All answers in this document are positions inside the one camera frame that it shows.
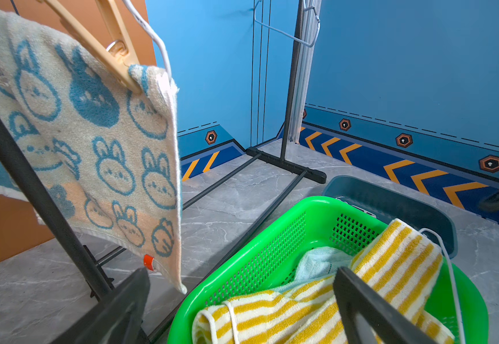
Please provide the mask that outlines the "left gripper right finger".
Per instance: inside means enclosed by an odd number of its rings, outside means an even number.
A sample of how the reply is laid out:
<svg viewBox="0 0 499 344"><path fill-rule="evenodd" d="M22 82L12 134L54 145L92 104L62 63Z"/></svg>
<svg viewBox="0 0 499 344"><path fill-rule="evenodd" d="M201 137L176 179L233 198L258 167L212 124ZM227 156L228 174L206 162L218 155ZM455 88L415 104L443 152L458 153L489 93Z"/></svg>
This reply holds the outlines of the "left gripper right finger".
<svg viewBox="0 0 499 344"><path fill-rule="evenodd" d="M349 343L434 342L349 268L338 269L333 291Z"/></svg>

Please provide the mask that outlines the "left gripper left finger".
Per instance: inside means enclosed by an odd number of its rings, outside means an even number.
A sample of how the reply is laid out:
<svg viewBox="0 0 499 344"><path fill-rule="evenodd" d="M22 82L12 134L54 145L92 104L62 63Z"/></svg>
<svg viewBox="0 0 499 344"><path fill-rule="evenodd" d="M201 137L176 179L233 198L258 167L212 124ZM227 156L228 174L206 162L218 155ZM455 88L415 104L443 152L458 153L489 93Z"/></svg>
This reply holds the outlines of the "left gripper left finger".
<svg viewBox="0 0 499 344"><path fill-rule="evenodd" d="M149 343L142 329L149 291L147 269L137 269L53 342Z"/></svg>

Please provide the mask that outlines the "yellow striped towel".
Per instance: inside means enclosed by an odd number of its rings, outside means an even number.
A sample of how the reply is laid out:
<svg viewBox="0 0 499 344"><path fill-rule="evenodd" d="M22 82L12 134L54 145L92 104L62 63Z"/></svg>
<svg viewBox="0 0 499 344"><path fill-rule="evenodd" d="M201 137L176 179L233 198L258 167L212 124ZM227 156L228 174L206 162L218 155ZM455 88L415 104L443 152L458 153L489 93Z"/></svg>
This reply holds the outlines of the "yellow striped towel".
<svg viewBox="0 0 499 344"><path fill-rule="evenodd" d="M439 246L399 219L348 266L359 278L436 343L452 332L425 311L443 257ZM333 291L335 274L286 292L265 290L199 311L194 343L346 343Z"/></svg>

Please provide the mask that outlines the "light green towel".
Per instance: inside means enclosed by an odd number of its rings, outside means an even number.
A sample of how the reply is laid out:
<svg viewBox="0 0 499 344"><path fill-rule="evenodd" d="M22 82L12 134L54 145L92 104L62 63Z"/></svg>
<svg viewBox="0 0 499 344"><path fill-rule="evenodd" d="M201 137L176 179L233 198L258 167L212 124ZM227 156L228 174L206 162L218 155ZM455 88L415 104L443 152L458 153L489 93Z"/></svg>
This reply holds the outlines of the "light green towel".
<svg viewBox="0 0 499 344"><path fill-rule="evenodd" d="M319 247L307 251L298 263L294 280L274 288L275 292L286 292L296 286L314 282L335 274L338 268L348 267L353 257L333 247Z"/></svg>

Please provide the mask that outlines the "white wire hanger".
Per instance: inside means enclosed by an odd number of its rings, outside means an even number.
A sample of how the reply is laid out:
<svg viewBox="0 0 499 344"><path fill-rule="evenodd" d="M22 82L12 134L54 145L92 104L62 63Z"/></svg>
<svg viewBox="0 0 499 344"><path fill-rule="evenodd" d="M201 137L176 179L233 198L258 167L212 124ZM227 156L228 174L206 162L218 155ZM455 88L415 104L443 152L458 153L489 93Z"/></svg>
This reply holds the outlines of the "white wire hanger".
<svg viewBox="0 0 499 344"><path fill-rule="evenodd" d="M169 81L172 82L173 73L164 41L157 35L157 33L153 30L150 24L143 19L139 11L137 11L137 9L130 0L123 0L123 3L126 6L127 10L130 12L130 14L133 15L137 23L143 28L143 30L147 33L147 35L151 38L151 40L158 46L160 54L162 55L163 58L165 70L169 77Z"/></svg>
<svg viewBox="0 0 499 344"><path fill-rule="evenodd" d="M259 21L257 19L257 7L258 5L262 3L262 0L257 0L255 1L255 4L254 4L254 7L253 7L253 13L254 13L254 23L257 23L259 25L261 25L262 27L265 27L269 30L272 30L274 32L277 32L277 33L280 33L282 35L284 35L285 37L288 37L290 38L291 40L293 40L294 42L298 42L300 44L302 44L303 46L305 47L309 47L309 48L312 48L315 46L317 40L318 40L318 37L319 37L319 34L320 34L320 31L321 31L321 19L320 19L320 16L318 14L318 10L317 10L317 7L315 5L315 2L312 1L311 3L308 4L308 1L304 1L303 2L303 12L306 13L308 11L311 11L313 13L313 16L314 16L314 19L315 19L315 23L316 23L316 30L315 30L315 36L314 38L312 39L312 41L310 42L307 42L305 40L301 40L295 36L292 36L282 30L279 30L277 28L274 28L272 26L270 26L269 24L265 24L263 21Z"/></svg>
<svg viewBox="0 0 499 344"><path fill-rule="evenodd" d="M438 235L438 233L434 232L433 230L427 229L427 228L421 228L419 230L419 233L420 234L429 233L432 236L434 236L437 239L437 241L439 242L439 246L441 248L442 254L443 254L445 260L447 261L447 269L448 269L449 276L450 276L450 285L452 288L453 301L454 301L454 306L455 306L455 313L456 313L460 343L466 344L467 341L466 341L466 337L465 337L465 329L464 329L463 316L462 316L461 305L460 305L460 298L459 298L459 295L457 292L457 283L455 281L453 264L450 260L448 253L447 253L447 249L444 245L444 242L443 242L441 236Z"/></svg>

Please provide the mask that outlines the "bunny pattern towel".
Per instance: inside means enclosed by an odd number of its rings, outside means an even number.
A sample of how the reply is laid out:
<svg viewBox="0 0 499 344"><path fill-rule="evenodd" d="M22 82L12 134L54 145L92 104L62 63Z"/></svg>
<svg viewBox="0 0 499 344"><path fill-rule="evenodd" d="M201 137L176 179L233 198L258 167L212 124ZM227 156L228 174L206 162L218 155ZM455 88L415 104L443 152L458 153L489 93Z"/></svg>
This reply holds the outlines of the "bunny pattern towel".
<svg viewBox="0 0 499 344"><path fill-rule="evenodd" d="M0 120L72 229L146 260L180 292L176 83L122 85L78 41L0 10Z"/></svg>

